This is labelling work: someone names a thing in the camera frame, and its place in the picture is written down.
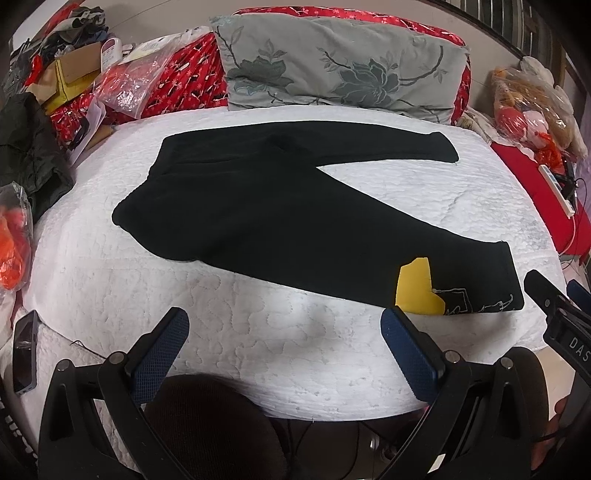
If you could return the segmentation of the clear plastic bag red contents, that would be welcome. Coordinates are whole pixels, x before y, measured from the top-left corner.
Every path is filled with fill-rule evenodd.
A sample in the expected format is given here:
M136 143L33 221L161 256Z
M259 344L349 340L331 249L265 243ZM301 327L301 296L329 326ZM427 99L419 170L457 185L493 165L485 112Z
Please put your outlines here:
M106 70L94 89L105 107L139 119L150 92L178 45L176 35L138 44L119 63Z

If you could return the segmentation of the black smartphone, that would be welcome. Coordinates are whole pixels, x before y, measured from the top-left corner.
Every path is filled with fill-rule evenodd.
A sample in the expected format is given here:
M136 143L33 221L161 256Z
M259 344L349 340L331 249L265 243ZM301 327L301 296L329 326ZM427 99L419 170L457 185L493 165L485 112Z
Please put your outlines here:
M40 324L33 310L16 322L12 347L13 391L21 396L37 385L36 347Z

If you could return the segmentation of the black jacket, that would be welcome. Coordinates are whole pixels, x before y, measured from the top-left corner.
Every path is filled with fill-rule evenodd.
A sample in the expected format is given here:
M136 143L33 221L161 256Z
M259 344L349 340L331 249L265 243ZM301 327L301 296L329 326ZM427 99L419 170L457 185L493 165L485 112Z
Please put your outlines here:
M9 98L1 109L0 174L3 186L23 187L38 221L74 186L67 158L50 119L31 93Z

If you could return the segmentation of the grey floral pillow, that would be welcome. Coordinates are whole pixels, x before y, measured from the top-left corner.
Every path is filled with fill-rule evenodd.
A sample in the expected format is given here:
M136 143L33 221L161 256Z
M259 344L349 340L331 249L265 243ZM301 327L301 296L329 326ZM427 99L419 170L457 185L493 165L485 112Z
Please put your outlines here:
M344 105L454 125L468 106L468 48L438 27L291 6L213 17L211 30L232 109Z

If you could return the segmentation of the cardboard box pile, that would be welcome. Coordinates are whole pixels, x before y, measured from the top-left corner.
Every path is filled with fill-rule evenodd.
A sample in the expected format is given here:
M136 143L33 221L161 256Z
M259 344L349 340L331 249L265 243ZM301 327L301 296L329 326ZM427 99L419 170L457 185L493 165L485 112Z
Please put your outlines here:
M99 75L101 43L73 50L53 61L28 87L47 114L82 94Z

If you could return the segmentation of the black pants with yellow patch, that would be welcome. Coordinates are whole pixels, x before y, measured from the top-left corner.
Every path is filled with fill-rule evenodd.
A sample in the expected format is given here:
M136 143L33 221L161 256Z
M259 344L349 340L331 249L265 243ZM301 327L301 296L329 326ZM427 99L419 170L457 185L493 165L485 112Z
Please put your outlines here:
M432 226L329 176L330 165L454 164L446 136L349 122L273 122L164 139L113 210L150 253L420 315L519 310L508 244Z

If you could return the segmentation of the red sheet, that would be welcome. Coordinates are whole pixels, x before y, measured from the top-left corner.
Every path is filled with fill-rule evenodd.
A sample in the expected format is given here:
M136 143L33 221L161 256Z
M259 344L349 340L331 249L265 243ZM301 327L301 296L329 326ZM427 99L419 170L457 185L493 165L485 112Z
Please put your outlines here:
M496 142L491 148L511 170L533 201L558 253L585 256L590 251L590 221L581 203L568 218L556 195L538 169L538 164L514 146Z

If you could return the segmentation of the bagged plush toys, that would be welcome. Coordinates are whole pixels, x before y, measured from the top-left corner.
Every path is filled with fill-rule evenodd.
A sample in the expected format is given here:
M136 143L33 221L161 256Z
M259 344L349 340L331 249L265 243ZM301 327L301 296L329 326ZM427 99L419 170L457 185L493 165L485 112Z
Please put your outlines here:
M495 121L505 135L534 152L566 152L575 160L588 155L570 99L539 60L525 56L518 67L495 69L491 86Z

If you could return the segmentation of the orange item in plastic bag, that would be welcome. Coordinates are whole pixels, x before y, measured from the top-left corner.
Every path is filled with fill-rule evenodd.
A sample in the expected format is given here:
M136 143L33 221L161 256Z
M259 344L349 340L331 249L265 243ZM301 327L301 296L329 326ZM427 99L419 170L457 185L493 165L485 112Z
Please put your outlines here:
M20 290L29 278L33 221L22 186L11 182L1 187L1 290Z

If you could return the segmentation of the pile of clothes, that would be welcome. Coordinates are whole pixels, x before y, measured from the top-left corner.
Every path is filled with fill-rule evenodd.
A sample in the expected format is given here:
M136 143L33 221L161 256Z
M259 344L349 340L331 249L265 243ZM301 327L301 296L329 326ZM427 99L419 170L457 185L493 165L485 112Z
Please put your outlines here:
M88 7L81 1L69 1L41 27L32 38L19 47L12 47L12 54L24 54L58 58L78 48L104 41L109 28L104 10Z

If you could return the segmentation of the red patterned blanket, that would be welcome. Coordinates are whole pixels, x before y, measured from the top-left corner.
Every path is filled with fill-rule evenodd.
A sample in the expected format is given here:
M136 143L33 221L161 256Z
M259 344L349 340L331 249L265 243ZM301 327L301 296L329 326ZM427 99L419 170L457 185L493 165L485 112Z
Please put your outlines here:
M329 17L369 21L402 27L423 36L447 40L459 47L466 45L458 35L442 28L382 13L324 6L262 6L239 9L240 14L279 13L296 17ZM93 100L90 87L79 96L58 107L49 118L60 142L73 140L82 126ZM221 107L228 104L226 81L223 79L221 54L214 35L205 34L177 50L166 63L152 88L141 116L149 118L183 110Z

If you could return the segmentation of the white power strip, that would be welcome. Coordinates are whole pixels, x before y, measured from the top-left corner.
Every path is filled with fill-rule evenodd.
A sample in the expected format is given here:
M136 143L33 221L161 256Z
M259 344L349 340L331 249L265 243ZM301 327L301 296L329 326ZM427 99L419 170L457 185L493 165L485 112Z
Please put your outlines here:
M546 165L539 165L538 170L541 173L542 177L545 179L545 181L548 184L548 186L550 187L550 189L552 190L555 197L557 198L565 215L569 219L574 217L575 210L572 207L572 204L570 203L570 201L564 198L560 184L559 184L558 180L556 179L556 177L551 172L551 170L549 169L549 167Z

